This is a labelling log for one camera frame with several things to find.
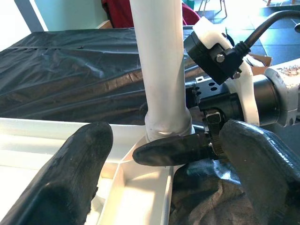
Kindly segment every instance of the white pipe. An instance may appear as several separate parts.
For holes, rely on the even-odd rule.
[[[130,5],[148,103],[148,141],[188,135],[181,0],[130,0]]]

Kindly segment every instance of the tiled floor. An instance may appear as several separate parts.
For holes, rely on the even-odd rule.
[[[253,8],[240,10],[238,13],[227,9],[224,11],[208,10],[204,16],[214,24],[222,24],[227,28],[228,34],[235,43],[245,40],[267,16],[279,10],[300,10],[300,6]],[[273,65],[300,58],[300,34],[296,33],[294,26],[300,20],[283,19],[274,23],[251,48],[254,54],[268,55],[273,58]]]

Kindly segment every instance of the white plastic part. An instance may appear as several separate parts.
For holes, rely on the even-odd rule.
[[[130,0],[153,141],[192,133],[186,108],[181,0]]]
[[[0,221],[38,170],[85,123],[0,118]],[[145,126],[111,125],[113,146],[85,225],[167,225],[173,167],[135,163]]]
[[[232,45],[223,37],[218,27],[205,17],[201,17],[201,19],[193,26],[193,30],[199,40],[208,49],[211,49],[217,43],[224,49],[232,48]],[[243,62],[240,66],[240,70],[242,71],[240,78],[229,78],[225,83],[231,92],[236,92],[238,94],[245,122],[259,126],[259,115],[254,97],[251,67],[246,62]]]

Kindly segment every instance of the bolt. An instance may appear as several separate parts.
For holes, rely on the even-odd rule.
[[[234,79],[239,79],[239,78],[240,78],[240,73],[239,73],[239,72],[236,72],[236,73],[233,75],[233,78],[234,78]]]
[[[218,54],[216,60],[217,62],[224,62],[225,56],[223,54]]]

